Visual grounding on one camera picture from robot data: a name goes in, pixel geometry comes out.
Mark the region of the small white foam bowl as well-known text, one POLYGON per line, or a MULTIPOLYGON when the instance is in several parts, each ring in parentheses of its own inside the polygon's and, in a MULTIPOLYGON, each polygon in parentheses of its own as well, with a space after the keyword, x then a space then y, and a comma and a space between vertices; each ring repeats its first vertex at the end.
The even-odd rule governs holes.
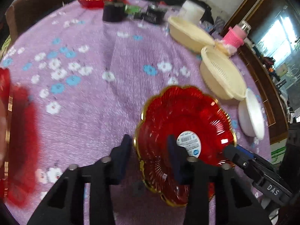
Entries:
POLYGON ((265 124, 261 106, 250 88, 246 89, 245 98, 238 105, 238 121, 245 135, 264 139, 265 124))

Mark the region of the black phone stand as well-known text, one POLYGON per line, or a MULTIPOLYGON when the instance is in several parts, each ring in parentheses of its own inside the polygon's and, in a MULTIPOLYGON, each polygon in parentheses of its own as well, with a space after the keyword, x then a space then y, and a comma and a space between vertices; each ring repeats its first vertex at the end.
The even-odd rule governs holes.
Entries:
POLYGON ((220 16, 217 16, 213 28, 210 31, 210 35, 212 35, 213 33, 219 34, 224 29, 224 26, 225 26, 225 20, 220 16))

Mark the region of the black round tin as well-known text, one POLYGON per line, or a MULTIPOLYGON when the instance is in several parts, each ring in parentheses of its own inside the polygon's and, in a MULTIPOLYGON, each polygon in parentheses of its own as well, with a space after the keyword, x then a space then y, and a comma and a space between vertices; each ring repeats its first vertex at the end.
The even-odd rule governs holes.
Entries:
POLYGON ((159 25, 163 22, 164 16, 166 14, 166 9, 160 8, 155 4, 147 6, 147 10, 142 13, 142 18, 144 21, 159 25))

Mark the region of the red gold-rimmed flower plate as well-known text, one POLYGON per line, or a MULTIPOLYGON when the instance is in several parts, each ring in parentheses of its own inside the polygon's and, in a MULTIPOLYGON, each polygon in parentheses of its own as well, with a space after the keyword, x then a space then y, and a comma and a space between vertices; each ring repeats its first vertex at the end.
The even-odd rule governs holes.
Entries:
POLYGON ((227 163, 222 151, 236 146, 237 139, 218 100, 195 86, 168 86, 147 100, 133 140, 142 180, 169 206, 184 207, 189 187, 174 177, 167 148, 170 135, 188 155, 212 166, 227 163))

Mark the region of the purple floral tablecloth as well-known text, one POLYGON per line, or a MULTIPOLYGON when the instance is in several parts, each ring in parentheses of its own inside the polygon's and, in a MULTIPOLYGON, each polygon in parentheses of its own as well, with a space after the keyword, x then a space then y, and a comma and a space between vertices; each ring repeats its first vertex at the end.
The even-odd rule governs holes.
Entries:
POLYGON ((148 98, 169 84, 208 91, 199 52, 177 43, 167 26, 106 23, 101 10, 76 1, 22 35, 4 65, 37 107, 37 163, 21 174, 36 189, 25 207, 8 204, 20 224, 67 165, 93 163, 134 133, 148 98))

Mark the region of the dark mug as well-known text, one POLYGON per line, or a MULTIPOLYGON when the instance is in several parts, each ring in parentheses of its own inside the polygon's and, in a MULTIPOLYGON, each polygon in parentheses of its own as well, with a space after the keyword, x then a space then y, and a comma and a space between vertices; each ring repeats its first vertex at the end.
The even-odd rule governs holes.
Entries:
POLYGON ((104 22, 121 22, 125 17, 126 5, 121 2, 109 1, 103 8, 102 20, 104 22))

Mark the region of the white plastic jar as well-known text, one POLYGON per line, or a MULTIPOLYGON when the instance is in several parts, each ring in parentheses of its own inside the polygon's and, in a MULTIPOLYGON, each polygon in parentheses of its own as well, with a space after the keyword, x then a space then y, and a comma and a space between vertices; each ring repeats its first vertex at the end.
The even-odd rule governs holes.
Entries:
POLYGON ((179 10, 178 17, 197 25, 204 13, 205 10, 200 5, 186 0, 179 10))

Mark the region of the bagged snack bowl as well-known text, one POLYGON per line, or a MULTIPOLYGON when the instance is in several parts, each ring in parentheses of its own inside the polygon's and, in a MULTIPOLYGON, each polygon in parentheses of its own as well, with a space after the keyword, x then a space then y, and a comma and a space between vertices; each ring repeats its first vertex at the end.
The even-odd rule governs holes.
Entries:
POLYGON ((225 41, 223 40, 215 39, 214 42, 214 47, 228 57, 231 57, 232 55, 237 53, 237 48, 230 44, 225 44, 225 41))

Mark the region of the pink sleeved bottle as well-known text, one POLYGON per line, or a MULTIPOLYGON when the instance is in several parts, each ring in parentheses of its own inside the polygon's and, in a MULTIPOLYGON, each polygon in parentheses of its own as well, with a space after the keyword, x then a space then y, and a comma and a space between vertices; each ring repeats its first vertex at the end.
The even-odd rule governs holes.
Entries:
POLYGON ((239 48, 244 44, 244 40, 247 38, 251 30, 250 24, 245 20, 242 20, 239 24, 236 24, 233 28, 228 29, 227 34, 223 37, 223 42, 225 45, 233 46, 234 48, 239 48))

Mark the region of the cream plastic bowl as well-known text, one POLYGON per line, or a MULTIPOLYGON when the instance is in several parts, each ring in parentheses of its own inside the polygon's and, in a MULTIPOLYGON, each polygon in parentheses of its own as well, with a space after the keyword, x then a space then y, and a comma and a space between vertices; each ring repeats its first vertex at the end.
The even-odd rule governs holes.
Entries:
POLYGON ((193 52, 201 52, 205 46, 214 46, 215 41, 205 30, 180 17, 168 18, 169 34, 179 44, 193 52))
POLYGON ((201 50, 200 73, 207 87, 220 99, 242 101, 247 85, 237 66, 213 46, 201 50))

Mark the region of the red plate at table edge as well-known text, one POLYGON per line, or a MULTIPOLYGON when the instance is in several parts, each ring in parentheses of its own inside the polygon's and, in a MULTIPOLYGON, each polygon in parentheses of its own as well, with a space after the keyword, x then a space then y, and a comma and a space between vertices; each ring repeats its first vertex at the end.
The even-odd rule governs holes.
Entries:
POLYGON ((27 87, 1 69, 1 201, 24 207, 35 190, 38 162, 36 106, 27 87))

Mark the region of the green packet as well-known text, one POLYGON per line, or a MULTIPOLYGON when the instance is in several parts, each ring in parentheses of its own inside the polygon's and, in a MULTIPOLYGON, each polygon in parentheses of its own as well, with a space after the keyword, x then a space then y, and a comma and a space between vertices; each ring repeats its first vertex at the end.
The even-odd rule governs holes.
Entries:
POLYGON ((126 17, 140 19, 142 17, 142 8, 135 5, 125 5, 124 14, 126 17))

